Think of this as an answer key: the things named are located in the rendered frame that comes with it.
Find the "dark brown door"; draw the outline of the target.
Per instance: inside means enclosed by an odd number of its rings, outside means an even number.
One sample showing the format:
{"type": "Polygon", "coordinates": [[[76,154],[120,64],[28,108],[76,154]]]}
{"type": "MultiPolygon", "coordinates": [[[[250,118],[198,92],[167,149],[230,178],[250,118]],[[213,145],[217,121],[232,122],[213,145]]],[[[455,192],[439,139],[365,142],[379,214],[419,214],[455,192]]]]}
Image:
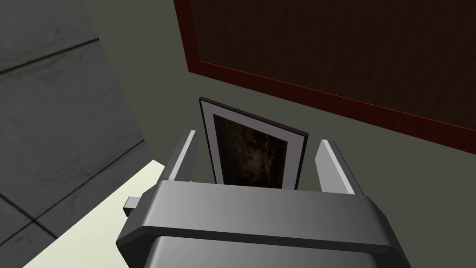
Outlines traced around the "dark brown door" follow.
{"type": "Polygon", "coordinates": [[[476,154],[476,0],[173,0],[189,72],[476,154]]]}

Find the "black framed dark picture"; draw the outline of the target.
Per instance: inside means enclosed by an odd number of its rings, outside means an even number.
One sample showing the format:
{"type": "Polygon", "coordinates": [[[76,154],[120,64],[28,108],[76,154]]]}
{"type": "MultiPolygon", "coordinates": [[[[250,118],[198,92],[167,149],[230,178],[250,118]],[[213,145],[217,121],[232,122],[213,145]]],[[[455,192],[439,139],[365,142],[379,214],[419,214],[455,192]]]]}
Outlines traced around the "black framed dark picture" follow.
{"type": "Polygon", "coordinates": [[[308,133],[200,97],[215,182],[296,190],[308,133]]]}

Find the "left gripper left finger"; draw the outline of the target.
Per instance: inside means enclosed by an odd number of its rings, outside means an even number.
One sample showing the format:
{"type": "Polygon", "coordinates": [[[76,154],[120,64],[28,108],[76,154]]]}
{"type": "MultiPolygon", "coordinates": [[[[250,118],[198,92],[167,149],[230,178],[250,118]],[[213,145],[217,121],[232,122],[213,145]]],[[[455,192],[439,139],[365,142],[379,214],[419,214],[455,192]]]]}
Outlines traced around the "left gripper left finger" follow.
{"type": "Polygon", "coordinates": [[[197,152],[196,131],[184,131],[163,170],[163,180],[191,181],[197,152]]]}

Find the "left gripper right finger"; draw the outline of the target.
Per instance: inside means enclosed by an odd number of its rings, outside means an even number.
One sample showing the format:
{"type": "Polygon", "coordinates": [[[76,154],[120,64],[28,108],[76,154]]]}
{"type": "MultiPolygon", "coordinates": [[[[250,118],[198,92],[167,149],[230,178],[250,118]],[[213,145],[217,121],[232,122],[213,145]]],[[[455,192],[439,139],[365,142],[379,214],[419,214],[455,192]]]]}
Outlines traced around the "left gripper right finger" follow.
{"type": "Polygon", "coordinates": [[[322,192],[364,194],[334,141],[320,141],[315,164],[322,192]]]}

